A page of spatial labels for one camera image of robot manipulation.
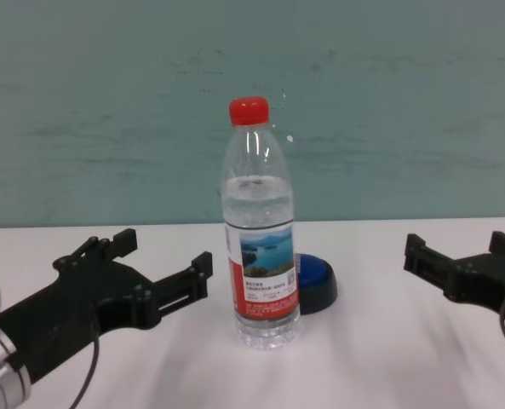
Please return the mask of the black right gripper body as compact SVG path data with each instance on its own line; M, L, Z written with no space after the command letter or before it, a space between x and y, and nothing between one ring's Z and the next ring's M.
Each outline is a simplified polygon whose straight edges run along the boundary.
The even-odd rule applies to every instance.
M505 255L481 254L451 266L447 298L500 313L505 300Z

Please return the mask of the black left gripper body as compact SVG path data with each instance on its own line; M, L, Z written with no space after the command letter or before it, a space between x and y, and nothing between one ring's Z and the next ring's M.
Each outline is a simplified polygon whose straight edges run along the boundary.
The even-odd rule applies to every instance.
M110 262L59 273L51 285L0 313L0 330L16 351L10 366L37 382L109 331L158 324L153 283Z

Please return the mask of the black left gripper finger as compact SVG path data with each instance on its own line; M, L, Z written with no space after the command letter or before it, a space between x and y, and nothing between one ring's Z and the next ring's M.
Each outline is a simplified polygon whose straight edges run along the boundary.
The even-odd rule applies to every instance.
M53 262L56 271L74 268L82 261L107 263L115 258L125 257L138 248L136 231L126 228L115 234L112 239L89 237L73 253L61 256Z
M148 285L147 321L161 319L185 306L208 296L208 279L213 275L213 257L204 251L191 261L191 265Z

